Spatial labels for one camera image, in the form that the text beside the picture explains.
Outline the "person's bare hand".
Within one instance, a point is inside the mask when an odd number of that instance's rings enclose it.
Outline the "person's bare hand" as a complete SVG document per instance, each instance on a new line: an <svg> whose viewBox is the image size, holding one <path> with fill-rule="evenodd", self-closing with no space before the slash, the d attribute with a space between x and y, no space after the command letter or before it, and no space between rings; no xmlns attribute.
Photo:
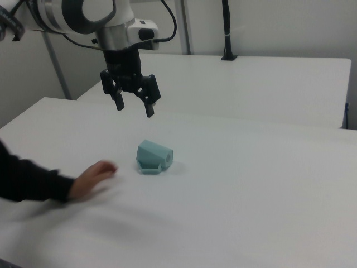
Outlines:
<svg viewBox="0 0 357 268"><path fill-rule="evenodd" d="M101 160L88 167L78 176L67 195L68 200L77 200L90 194L100 182L112 178L118 170L118 166L110 161Z"/></svg>

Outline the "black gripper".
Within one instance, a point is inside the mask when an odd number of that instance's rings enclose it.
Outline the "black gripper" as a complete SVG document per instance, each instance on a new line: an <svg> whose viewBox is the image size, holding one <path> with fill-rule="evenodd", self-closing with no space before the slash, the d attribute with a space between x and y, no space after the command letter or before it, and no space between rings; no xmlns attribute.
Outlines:
<svg viewBox="0 0 357 268"><path fill-rule="evenodd" d="M117 110L124 109L123 90L136 94L144 103L146 116L152 117L154 106L161 97L160 90L154 75L142 75L138 49L106 50L103 54L107 64L107 69L100 73L103 92L111 96Z"/></svg>

